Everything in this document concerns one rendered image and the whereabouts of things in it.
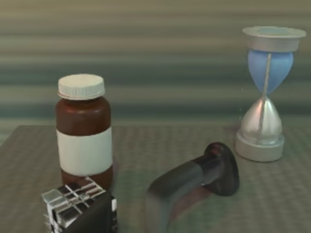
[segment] sand timer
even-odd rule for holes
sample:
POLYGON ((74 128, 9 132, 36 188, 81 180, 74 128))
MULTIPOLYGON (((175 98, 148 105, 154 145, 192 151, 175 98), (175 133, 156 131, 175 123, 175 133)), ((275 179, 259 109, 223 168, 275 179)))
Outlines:
POLYGON ((282 156, 284 136, 275 106, 268 95, 289 74, 299 40, 306 32, 283 27, 243 29, 247 36, 248 67, 261 98, 245 114, 236 134, 236 152, 258 162, 275 161, 282 156))

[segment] amber glass bottle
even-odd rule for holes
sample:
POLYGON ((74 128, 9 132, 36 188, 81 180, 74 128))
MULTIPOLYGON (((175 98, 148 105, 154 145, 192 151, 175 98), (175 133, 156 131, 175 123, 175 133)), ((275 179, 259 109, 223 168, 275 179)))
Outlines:
POLYGON ((113 179, 111 113, 102 77, 69 75, 58 82, 56 132, 63 184, 89 176, 108 190, 113 179))

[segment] bottle label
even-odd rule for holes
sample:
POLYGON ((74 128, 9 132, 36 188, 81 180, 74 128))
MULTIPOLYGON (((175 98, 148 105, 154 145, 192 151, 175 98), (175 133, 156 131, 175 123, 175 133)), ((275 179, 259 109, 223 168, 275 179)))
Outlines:
POLYGON ((91 136, 70 136, 57 132, 59 162, 62 170, 74 176, 91 176, 112 165, 111 127, 91 136))

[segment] table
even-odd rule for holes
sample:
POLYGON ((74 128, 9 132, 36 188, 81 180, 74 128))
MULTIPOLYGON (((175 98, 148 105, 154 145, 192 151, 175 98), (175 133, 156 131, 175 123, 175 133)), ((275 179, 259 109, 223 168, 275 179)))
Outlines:
MULTIPOLYGON (((237 127, 113 128, 120 233, 143 233, 144 195, 163 172, 213 141, 233 149, 237 127)), ((169 233, 311 232, 311 129, 284 127, 283 157, 254 163, 236 155, 241 186, 231 197, 197 188, 176 205, 169 233)), ((60 185, 54 126, 20 126, 0 147, 0 232, 43 233, 40 194, 60 185)))

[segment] plaid pattern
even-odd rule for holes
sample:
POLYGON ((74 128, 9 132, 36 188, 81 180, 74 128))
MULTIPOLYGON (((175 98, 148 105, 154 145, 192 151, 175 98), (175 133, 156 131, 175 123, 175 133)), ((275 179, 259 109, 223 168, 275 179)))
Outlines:
MULTIPOLYGON (((144 233, 144 198, 167 170, 210 142, 233 151, 238 127, 114 127, 118 232, 144 233)), ((241 186, 231 197, 198 188, 175 206, 168 233, 311 232, 311 129, 284 127, 283 157, 254 163, 236 155, 241 186)), ((0 147, 0 232, 43 233, 38 197, 61 185, 53 126, 18 127, 0 147)))
MULTIPOLYGON (((48 232, 61 233, 106 191, 91 178, 69 183, 41 195, 41 207, 48 232)), ((117 232, 117 200, 111 197, 113 228, 117 232)))

